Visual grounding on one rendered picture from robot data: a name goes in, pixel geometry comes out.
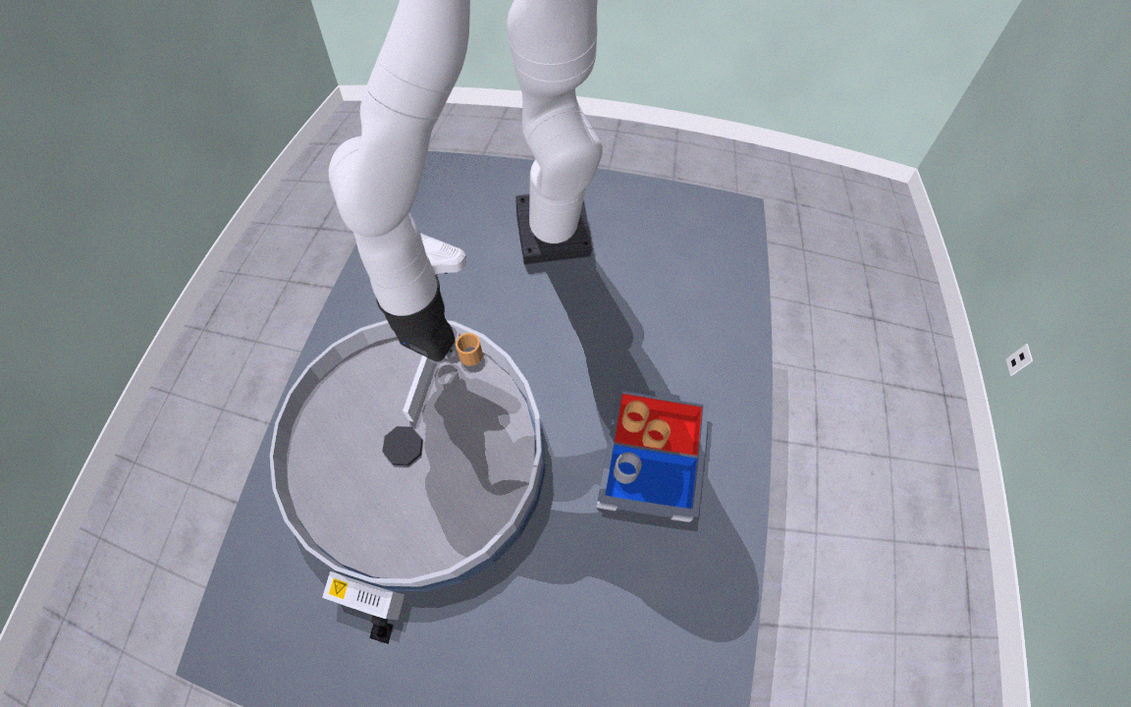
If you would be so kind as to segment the bronze bushing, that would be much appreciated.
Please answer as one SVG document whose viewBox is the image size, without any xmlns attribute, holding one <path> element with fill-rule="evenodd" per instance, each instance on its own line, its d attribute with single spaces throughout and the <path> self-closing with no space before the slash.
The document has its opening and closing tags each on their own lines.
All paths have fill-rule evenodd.
<svg viewBox="0 0 1131 707">
<path fill-rule="evenodd" d="M 474 351 L 466 352 L 467 348 L 475 348 Z M 457 339 L 457 351 L 459 361 L 463 365 L 477 365 L 481 359 L 483 359 L 483 350 L 481 350 L 480 339 L 475 334 L 461 334 Z"/>
<path fill-rule="evenodd" d="M 664 440 L 654 440 L 651 439 L 651 437 L 648 437 L 648 431 L 651 430 L 661 431 L 661 434 L 663 434 Z M 672 429 L 670 428 L 668 423 L 663 421 L 662 419 L 654 419 L 650 422 L 648 422 L 645 429 L 645 434 L 642 437 L 644 446 L 663 449 L 663 447 L 666 445 L 666 440 L 670 439 L 670 434 L 672 434 Z"/>
<path fill-rule="evenodd" d="M 628 413 L 637 412 L 644 417 L 641 421 L 634 421 L 628 417 Z M 628 403 L 622 417 L 622 425 L 627 431 L 641 431 L 645 428 L 646 421 L 648 419 L 648 407 L 645 406 L 644 402 L 632 400 Z"/>
</svg>

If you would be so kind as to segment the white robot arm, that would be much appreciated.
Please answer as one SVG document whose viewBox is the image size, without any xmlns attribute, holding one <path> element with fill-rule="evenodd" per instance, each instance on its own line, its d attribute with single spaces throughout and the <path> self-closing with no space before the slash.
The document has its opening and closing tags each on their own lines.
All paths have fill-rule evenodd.
<svg viewBox="0 0 1131 707">
<path fill-rule="evenodd" d="M 508 14 L 523 135 L 537 158 L 530 232 L 549 245 L 573 236 L 585 188 L 601 166 L 601 138 L 575 94 L 596 59 L 597 3 L 513 0 Z M 409 212 L 428 140 L 465 63 L 468 19 L 470 0 L 400 0 L 362 97 L 362 136 L 334 150 L 334 198 L 368 276 L 383 288 L 408 285 L 425 269 Z"/>
</svg>

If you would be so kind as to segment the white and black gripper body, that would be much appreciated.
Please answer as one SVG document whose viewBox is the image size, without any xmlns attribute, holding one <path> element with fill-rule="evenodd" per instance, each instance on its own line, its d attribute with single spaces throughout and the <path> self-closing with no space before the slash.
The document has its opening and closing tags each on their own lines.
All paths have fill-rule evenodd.
<svg viewBox="0 0 1131 707">
<path fill-rule="evenodd" d="M 457 339 L 452 325 L 444 319 L 444 302 L 439 294 L 440 282 L 435 274 L 465 268 L 465 251 L 434 238 L 420 236 L 428 255 L 425 269 L 420 276 L 402 287 L 383 288 L 372 281 L 371 286 L 378 307 L 389 319 L 404 348 L 441 361 Z"/>
</svg>

